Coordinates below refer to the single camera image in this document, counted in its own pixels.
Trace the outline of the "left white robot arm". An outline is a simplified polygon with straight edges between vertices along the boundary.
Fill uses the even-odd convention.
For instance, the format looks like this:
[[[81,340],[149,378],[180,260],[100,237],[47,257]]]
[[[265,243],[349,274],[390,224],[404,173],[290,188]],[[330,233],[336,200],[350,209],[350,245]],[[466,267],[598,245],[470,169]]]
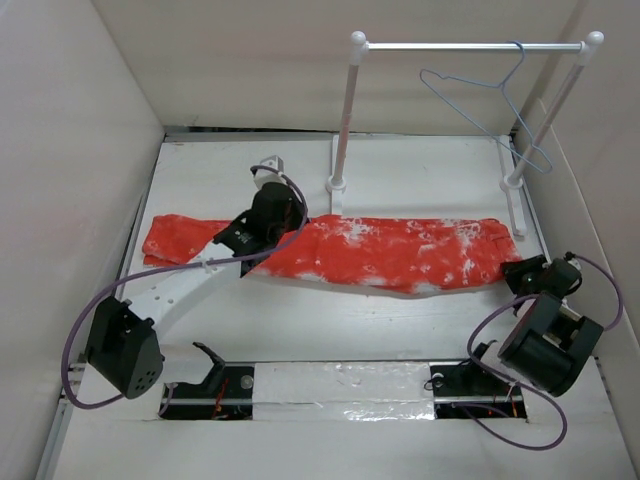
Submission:
[[[186,383],[201,396],[216,394],[223,382],[222,358],[202,343],[180,347],[163,344],[163,338],[214,292],[283,249],[282,237],[298,235],[306,223],[306,203],[292,182],[264,183],[251,207],[191,263],[141,294],[124,301],[110,296],[97,305],[88,363],[127,399],[140,397],[157,383]]]

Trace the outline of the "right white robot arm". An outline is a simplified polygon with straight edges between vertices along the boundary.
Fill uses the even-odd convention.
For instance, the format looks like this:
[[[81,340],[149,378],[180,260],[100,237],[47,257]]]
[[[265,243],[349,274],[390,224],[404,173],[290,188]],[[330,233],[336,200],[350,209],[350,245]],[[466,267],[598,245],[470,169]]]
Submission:
[[[498,357],[536,388],[560,397],[576,382],[604,332],[564,303],[582,285],[580,264],[570,253],[552,261],[538,255],[504,262],[501,273],[518,299],[536,298],[514,308],[518,323]]]

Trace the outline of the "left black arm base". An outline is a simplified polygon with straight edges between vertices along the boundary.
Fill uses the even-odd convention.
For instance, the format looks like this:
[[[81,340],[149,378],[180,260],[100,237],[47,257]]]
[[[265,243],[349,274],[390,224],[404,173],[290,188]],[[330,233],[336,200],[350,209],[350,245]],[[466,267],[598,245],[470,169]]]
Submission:
[[[228,363],[201,342],[211,368],[198,383],[179,382],[164,387],[158,416],[175,421],[245,421],[253,418],[255,364]]]

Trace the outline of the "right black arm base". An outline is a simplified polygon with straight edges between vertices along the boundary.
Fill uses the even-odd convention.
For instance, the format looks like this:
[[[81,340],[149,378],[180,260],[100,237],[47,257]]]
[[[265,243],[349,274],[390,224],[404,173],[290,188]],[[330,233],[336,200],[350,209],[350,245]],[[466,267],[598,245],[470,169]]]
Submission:
[[[471,359],[435,361],[429,368],[423,388],[433,394],[437,419],[527,418],[521,389]]]

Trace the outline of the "red white patterned trousers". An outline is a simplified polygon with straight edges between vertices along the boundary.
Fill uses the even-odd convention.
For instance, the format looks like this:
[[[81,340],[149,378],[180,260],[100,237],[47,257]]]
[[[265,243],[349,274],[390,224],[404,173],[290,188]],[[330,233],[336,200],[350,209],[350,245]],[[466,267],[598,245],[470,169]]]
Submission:
[[[392,219],[322,215],[253,272],[296,280],[374,287],[407,295],[484,287],[500,264],[520,260],[496,219]]]

